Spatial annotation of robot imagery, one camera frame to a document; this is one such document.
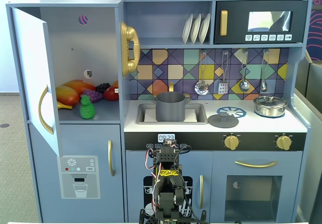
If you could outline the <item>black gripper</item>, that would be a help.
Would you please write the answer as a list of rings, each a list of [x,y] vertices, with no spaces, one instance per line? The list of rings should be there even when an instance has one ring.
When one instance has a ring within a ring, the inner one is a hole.
[[[153,165],[154,170],[162,165],[164,170],[181,170],[182,165],[179,164],[178,157],[179,149],[176,144],[162,145],[161,148],[156,148],[153,150]]]

